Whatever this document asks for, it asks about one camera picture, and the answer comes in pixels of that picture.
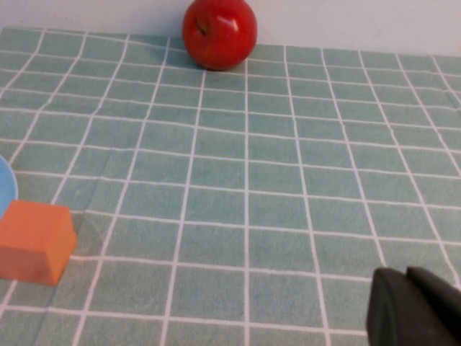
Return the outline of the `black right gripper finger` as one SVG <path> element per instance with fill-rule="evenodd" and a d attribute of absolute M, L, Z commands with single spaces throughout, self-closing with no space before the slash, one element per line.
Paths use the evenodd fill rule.
<path fill-rule="evenodd" d="M 422 267 L 377 268 L 366 331 L 370 345 L 459 345 L 460 290 Z"/>

